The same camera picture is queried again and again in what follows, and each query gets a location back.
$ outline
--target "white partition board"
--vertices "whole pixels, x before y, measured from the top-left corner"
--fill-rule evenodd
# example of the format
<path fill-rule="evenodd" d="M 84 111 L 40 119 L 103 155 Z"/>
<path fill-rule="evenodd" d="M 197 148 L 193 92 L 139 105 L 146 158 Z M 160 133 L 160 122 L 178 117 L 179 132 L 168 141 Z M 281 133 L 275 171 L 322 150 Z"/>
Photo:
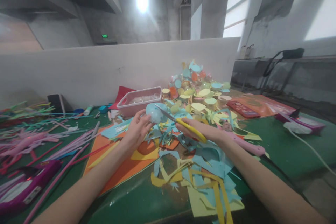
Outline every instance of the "white partition board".
<path fill-rule="evenodd" d="M 60 93 L 76 108 L 114 102 L 119 86 L 161 86 L 182 72 L 182 61 L 204 65 L 230 81 L 239 37 L 123 44 L 0 55 L 0 109 Z"/>

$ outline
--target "small bottle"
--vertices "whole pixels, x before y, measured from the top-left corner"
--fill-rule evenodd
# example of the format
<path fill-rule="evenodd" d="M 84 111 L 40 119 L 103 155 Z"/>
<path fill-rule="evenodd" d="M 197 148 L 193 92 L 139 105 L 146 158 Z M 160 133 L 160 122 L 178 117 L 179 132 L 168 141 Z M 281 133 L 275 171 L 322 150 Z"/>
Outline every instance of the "small bottle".
<path fill-rule="evenodd" d="M 87 109 L 84 111 L 84 115 L 88 116 L 91 113 L 91 110 L 93 109 L 93 105 L 90 105 L 89 107 L 87 107 Z"/>

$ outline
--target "smartphone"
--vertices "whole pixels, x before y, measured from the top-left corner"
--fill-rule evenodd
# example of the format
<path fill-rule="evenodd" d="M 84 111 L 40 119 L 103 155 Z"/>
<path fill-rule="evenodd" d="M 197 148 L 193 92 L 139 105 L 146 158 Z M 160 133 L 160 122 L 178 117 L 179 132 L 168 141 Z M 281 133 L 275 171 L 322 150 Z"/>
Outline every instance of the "smartphone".
<path fill-rule="evenodd" d="M 63 96 L 61 94 L 48 95 L 48 102 L 50 102 L 50 107 L 54 106 L 52 113 L 62 113 L 65 115 Z"/>

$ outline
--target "pink hot glue gun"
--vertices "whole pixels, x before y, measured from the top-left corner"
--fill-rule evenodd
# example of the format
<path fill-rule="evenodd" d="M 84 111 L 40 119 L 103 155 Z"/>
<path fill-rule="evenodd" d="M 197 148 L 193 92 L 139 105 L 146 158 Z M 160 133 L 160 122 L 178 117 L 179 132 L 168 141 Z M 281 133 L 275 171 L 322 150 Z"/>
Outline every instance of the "pink hot glue gun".
<path fill-rule="evenodd" d="M 231 137 L 240 147 L 244 150 L 256 155 L 262 156 L 265 154 L 265 148 L 260 145 L 254 145 L 249 142 L 244 141 L 243 139 L 239 138 L 235 133 L 232 131 L 225 131 L 225 133 Z"/>
<path fill-rule="evenodd" d="M 47 134 L 46 132 L 41 132 L 36 134 L 35 136 L 26 137 L 23 140 L 21 140 L 19 144 L 15 145 L 12 149 L 9 149 L 8 151 L 1 153 L 0 157 L 6 157 L 6 156 L 15 157 L 15 155 L 20 153 L 20 151 L 24 150 L 33 142 L 45 138 L 46 134 Z"/>

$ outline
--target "yellow scissors handle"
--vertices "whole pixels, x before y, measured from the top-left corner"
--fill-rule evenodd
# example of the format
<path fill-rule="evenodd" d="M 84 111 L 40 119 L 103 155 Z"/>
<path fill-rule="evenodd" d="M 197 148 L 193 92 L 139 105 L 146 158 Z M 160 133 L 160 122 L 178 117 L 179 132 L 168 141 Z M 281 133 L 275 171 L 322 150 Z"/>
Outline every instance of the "yellow scissors handle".
<path fill-rule="evenodd" d="M 181 118 L 177 118 L 177 119 L 176 119 L 176 122 L 179 123 L 179 124 L 181 124 L 181 125 L 183 125 L 184 127 L 186 127 L 186 128 L 187 128 L 188 130 L 190 130 L 191 132 L 195 133 L 196 136 L 197 136 L 197 138 L 198 138 L 198 140 L 200 140 L 201 142 L 203 142 L 203 143 L 206 143 L 206 142 L 207 142 L 207 139 L 205 138 L 205 136 L 204 136 L 201 132 L 199 132 L 199 131 L 198 131 L 197 129 L 195 129 L 193 126 L 190 126 L 189 124 L 183 122 L 183 121 L 181 120 Z"/>

